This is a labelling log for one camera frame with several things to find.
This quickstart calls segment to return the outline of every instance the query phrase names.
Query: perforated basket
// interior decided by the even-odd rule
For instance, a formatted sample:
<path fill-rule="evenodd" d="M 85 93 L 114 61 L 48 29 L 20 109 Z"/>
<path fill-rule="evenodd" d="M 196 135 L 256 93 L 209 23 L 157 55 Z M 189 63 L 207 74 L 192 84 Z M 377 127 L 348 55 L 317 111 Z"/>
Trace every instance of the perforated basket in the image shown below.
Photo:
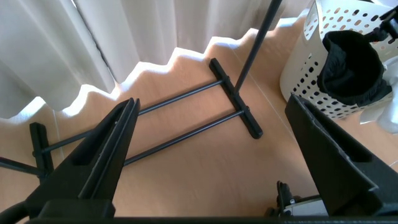
<path fill-rule="evenodd" d="M 314 0 L 298 38 L 280 77 L 280 90 L 287 101 L 291 93 L 306 98 L 331 118 L 344 118 L 369 106 L 391 100 L 392 93 L 378 102 L 358 108 L 344 105 L 319 90 L 317 76 L 328 56 L 322 44 L 325 34 L 333 30 L 354 30 L 367 34 L 381 23 L 379 16 L 389 7 L 354 0 Z M 372 44 L 381 62 L 398 55 L 398 41 Z"/>

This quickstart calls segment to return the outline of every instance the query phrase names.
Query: laundry basket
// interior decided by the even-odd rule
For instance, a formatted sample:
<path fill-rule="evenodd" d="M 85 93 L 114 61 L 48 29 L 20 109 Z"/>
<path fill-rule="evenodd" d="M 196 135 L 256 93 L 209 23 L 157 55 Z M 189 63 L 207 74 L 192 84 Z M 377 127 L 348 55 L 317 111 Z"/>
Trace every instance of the laundry basket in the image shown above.
<path fill-rule="evenodd" d="M 287 101 L 290 94 L 311 101 L 330 118 L 344 118 L 369 106 L 391 100 L 392 93 L 383 99 L 364 107 L 344 105 L 322 93 L 317 85 L 319 76 L 328 56 L 322 44 L 329 31 L 354 30 L 367 34 L 381 23 L 379 16 L 391 8 L 357 0 L 314 0 L 285 68 L 280 77 L 280 90 Z M 387 38 L 372 43 L 381 62 L 398 55 L 398 41 Z"/>

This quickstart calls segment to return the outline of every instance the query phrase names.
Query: white cloth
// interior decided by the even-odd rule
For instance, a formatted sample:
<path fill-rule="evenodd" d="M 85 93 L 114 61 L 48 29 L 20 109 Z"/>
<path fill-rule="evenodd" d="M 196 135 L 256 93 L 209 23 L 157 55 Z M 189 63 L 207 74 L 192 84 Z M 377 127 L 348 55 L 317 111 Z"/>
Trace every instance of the white cloth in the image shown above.
<path fill-rule="evenodd" d="M 361 124 L 376 121 L 389 133 L 398 133 L 398 56 L 384 63 L 386 71 L 383 79 L 392 87 L 392 99 L 365 109 L 361 114 Z"/>

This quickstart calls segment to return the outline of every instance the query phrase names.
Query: white curtain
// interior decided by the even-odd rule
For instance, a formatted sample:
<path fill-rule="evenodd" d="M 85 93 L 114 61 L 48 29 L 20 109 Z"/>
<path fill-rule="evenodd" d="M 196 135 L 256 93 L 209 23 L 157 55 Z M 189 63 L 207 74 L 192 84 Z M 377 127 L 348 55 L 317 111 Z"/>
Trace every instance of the white curtain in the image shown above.
<path fill-rule="evenodd" d="M 308 1 L 283 1 L 275 20 L 296 16 Z M 36 96 L 62 110 L 82 84 L 109 93 L 137 62 L 166 64 L 176 47 L 203 52 L 212 36 L 239 39 L 259 26 L 270 2 L 2 0 L 0 117 Z"/>

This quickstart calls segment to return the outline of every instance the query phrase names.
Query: basket hole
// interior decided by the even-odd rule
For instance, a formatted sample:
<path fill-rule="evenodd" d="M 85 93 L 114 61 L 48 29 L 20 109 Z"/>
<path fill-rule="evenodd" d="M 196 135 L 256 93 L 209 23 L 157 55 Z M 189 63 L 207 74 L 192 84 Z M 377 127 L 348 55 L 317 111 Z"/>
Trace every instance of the basket hole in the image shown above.
<path fill-rule="evenodd" d="M 373 16 L 372 19 L 371 19 L 371 21 L 372 21 L 372 22 L 376 21 L 376 19 L 378 19 L 378 17 L 379 17 L 378 15 Z"/>

